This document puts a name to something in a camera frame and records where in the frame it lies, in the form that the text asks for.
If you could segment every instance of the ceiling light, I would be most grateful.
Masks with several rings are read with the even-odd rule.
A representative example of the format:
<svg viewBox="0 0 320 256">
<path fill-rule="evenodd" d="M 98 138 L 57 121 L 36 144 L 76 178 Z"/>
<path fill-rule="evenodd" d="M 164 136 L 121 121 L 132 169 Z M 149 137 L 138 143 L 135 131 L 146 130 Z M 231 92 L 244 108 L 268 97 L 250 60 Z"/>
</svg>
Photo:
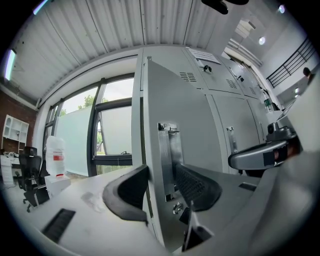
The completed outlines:
<svg viewBox="0 0 320 256">
<path fill-rule="evenodd" d="M 45 5 L 46 2 L 48 2 L 48 0 L 42 1 L 42 2 L 33 10 L 33 14 L 34 14 L 34 15 L 37 15 L 37 13 L 39 12 L 39 10 Z"/>
<path fill-rule="evenodd" d="M 260 37 L 259 38 L 259 44 L 263 45 L 266 42 L 266 38 L 265 37 Z"/>
<path fill-rule="evenodd" d="M 279 6 L 278 11 L 283 14 L 283 13 L 286 11 L 285 6 L 284 6 L 283 4 L 281 4 L 281 5 Z"/>
<path fill-rule="evenodd" d="M 10 80 L 12 67 L 13 67 L 14 62 L 15 62 L 15 57 L 16 57 L 16 52 L 14 50 L 10 50 L 9 58 L 8 58 L 7 63 L 6 63 L 5 74 L 4 74 L 4 77 L 7 80 Z"/>
</svg>

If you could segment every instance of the brick wall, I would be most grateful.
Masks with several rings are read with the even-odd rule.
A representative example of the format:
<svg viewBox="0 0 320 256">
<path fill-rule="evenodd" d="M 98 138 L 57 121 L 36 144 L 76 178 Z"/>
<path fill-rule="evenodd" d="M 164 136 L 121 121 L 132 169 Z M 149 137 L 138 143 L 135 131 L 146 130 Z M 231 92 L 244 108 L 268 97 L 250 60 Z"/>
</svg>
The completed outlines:
<svg viewBox="0 0 320 256">
<path fill-rule="evenodd" d="M 37 118 L 37 112 L 22 103 L 11 98 L 3 91 L 0 91 L 0 136 L 2 139 L 3 129 L 6 121 L 6 116 L 12 116 L 23 122 L 29 124 L 28 134 L 26 138 L 26 145 L 32 146 L 32 137 L 34 134 L 35 122 Z M 3 139 L 4 151 L 11 152 L 14 151 L 18 153 L 18 141 L 12 139 Z"/>
</svg>

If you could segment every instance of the plastic water bottle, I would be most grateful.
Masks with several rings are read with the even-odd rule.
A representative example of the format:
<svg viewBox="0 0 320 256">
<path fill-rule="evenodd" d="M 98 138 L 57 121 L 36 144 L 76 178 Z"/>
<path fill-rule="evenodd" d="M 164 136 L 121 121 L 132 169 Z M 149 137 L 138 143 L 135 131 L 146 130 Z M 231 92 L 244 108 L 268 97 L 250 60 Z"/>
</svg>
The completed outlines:
<svg viewBox="0 0 320 256">
<path fill-rule="evenodd" d="M 263 89 L 261 89 L 261 93 L 262 93 L 263 98 L 264 98 L 263 102 L 264 102 L 264 106 L 265 106 L 266 111 L 267 112 L 274 111 L 274 107 L 272 106 L 272 101 L 269 98 L 269 95 Z"/>
<path fill-rule="evenodd" d="M 55 136 L 46 140 L 46 170 L 52 176 L 65 173 L 65 141 Z"/>
</svg>

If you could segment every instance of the sky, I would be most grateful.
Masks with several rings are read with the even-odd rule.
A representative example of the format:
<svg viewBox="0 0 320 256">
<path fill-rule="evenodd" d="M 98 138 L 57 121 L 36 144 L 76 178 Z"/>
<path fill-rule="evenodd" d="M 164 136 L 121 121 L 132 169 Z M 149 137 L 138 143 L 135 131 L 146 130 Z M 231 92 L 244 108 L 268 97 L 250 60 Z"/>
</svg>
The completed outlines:
<svg viewBox="0 0 320 256">
<path fill-rule="evenodd" d="M 103 98 L 107 99 L 108 101 L 130 98 L 132 97 L 133 86 L 133 78 L 108 83 L 105 86 Z M 86 96 L 95 96 L 96 92 L 97 88 L 92 88 L 90 90 L 84 91 L 66 100 L 63 103 L 62 109 L 66 110 L 67 114 L 76 111 L 78 110 L 78 106 L 84 105 Z"/>
</svg>

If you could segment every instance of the railing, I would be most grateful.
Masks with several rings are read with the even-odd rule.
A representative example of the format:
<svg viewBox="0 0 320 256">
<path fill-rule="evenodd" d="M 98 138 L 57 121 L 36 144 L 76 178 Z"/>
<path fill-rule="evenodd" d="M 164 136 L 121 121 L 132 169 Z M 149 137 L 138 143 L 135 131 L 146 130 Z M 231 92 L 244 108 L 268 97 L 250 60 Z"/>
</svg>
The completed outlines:
<svg viewBox="0 0 320 256">
<path fill-rule="evenodd" d="M 316 49 L 313 47 L 311 41 L 306 38 L 299 48 L 266 79 L 269 80 L 273 88 L 275 88 L 306 63 L 315 51 Z"/>
</svg>

